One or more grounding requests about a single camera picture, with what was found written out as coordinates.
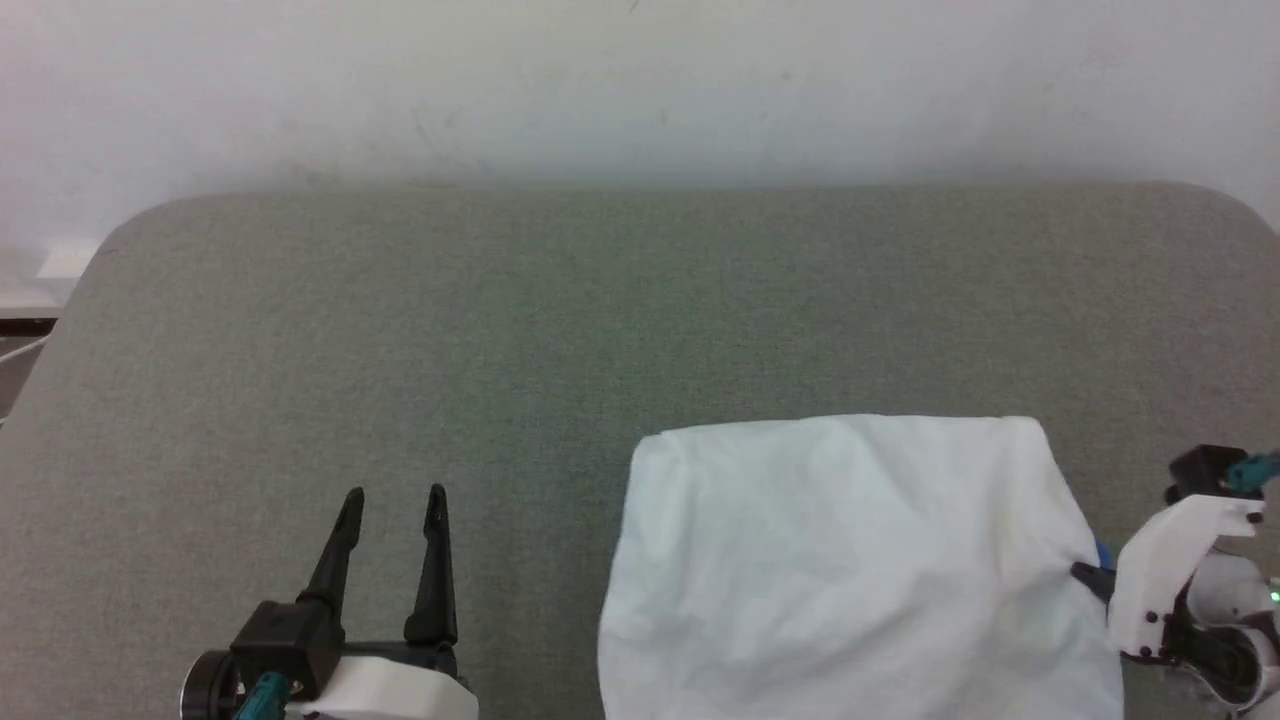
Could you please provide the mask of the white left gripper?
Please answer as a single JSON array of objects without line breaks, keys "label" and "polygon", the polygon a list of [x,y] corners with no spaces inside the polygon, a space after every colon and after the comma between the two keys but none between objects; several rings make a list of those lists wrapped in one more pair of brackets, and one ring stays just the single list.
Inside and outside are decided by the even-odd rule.
[{"label": "white left gripper", "polygon": [[[340,611],[349,556],[358,544],[365,493],[352,488],[300,602]],[[445,488],[433,484],[424,515],[426,550],[407,643],[457,643],[458,623]],[[228,650],[202,653],[180,691],[183,719],[476,719],[479,701],[444,650],[362,643],[338,661],[316,694],[284,671],[252,675]]]}]

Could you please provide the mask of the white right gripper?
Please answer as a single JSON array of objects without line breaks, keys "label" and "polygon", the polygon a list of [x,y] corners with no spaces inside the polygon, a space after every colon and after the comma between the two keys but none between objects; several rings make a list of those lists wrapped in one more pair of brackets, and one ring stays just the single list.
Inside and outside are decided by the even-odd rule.
[{"label": "white right gripper", "polygon": [[1074,562],[1071,577],[1108,603],[1108,637],[1140,664],[1263,666],[1267,580],[1249,559],[1217,550],[1254,537],[1261,495],[1189,495],[1155,514],[1115,570]]}]

